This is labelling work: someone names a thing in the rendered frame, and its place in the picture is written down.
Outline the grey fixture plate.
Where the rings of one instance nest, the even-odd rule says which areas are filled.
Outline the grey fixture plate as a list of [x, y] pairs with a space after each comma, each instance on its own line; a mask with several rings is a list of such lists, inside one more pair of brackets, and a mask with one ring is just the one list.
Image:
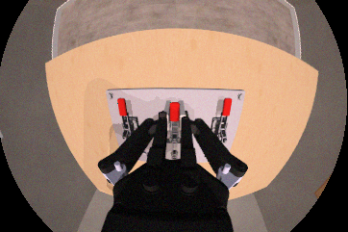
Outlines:
[[164, 111], [166, 100], [179, 102], [184, 100], [185, 110], [189, 118], [202, 118], [211, 128], [212, 118], [220, 117], [223, 111], [224, 98], [232, 98], [230, 115], [228, 116], [227, 142], [223, 143], [230, 151], [236, 130], [239, 124], [244, 99], [238, 100], [237, 96], [245, 90], [229, 89], [202, 89], [202, 88], [137, 88], [137, 89], [110, 89], [113, 99], [108, 100], [112, 126], [118, 145], [126, 141], [122, 139], [122, 120], [118, 109], [118, 98], [125, 98], [129, 116], [137, 116], [138, 125], [146, 118], [159, 119], [159, 112]]

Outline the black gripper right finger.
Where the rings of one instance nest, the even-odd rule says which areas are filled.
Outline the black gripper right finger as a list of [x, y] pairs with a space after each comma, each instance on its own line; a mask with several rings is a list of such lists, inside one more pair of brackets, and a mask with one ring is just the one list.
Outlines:
[[216, 174], [216, 178], [228, 189], [239, 183], [248, 166], [231, 154], [202, 118], [191, 120], [188, 117], [184, 100], [180, 100], [180, 131], [181, 189], [184, 192], [195, 192], [200, 182], [192, 134]]

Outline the toggle clamp with red handle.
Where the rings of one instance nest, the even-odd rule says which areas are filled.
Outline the toggle clamp with red handle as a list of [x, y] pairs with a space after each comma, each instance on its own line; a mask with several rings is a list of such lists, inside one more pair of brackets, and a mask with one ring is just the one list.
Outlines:
[[[225, 98], [221, 116], [212, 118], [211, 129], [219, 139], [221, 137], [222, 142], [223, 142], [223, 138], [224, 139], [227, 138], [227, 133], [226, 133], [227, 127], [228, 127], [227, 120], [228, 120], [228, 116], [230, 115], [231, 105], [232, 105], [232, 99]], [[226, 118], [223, 116], [226, 116]]]
[[122, 117], [122, 123], [121, 123], [122, 130], [123, 130], [122, 138], [123, 139], [126, 138], [127, 140], [128, 137], [130, 137], [131, 134], [138, 128], [139, 126], [138, 119], [137, 119], [137, 116], [130, 116], [129, 118], [129, 113], [127, 113], [125, 98], [118, 98], [117, 103], [118, 103], [119, 114]]
[[[171, 151], [171, 160], [178, 159], [178, 151], [177, 151], [177, 142], [180, 140], [180, 103], [171, 102], [170, 103], [170, 122], [169, 122], [169, 130], [167, 131], [167, 135], [170, 135], [170, 142], [172, 143], [172, 151]], [[178, 127], [178, 128], [172, 128]], [[179, 131], [179, 133], [173, 132]], [[173, 138], [173, 134], [176, 135], [176, 138]], [[172, 135], [172, 138], [171, 138]], [[173, 142], [176, 143], [176, 150], [173, 150]]]

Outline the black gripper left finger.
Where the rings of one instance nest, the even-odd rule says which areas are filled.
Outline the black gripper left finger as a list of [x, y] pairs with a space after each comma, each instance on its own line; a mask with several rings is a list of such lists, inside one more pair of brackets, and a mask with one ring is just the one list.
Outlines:
[[141, 182], [144, 189], [150, 192], [154, 192], [160, 187], [162, 159], [166, 155], [169, 121], [170, 100], [166, 100], [164, 111], [159, 112], [158, 120], [146, 118], [115, 152], [99, 161], [98, 167], [109, 183], [114, 185], [129, 174], [154, 137], [143, 169]]

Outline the grey rectangular block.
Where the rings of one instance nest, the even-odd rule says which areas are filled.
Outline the grey rectangular block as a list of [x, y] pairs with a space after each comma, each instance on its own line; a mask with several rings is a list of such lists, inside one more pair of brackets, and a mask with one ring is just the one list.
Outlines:
[[[176, 150], [176, 143], [173, 142], [173, 150]], [[166, 151], [167, 151], [167, 159], [171, 160], [171, 151], [172, 151], [172, 143], [169, 139], [167, 139], [166, 142]], [[178, 142], [177, 145], [177, 151], [178, 151], [178, 159], [181, 158], [181, 141]]]

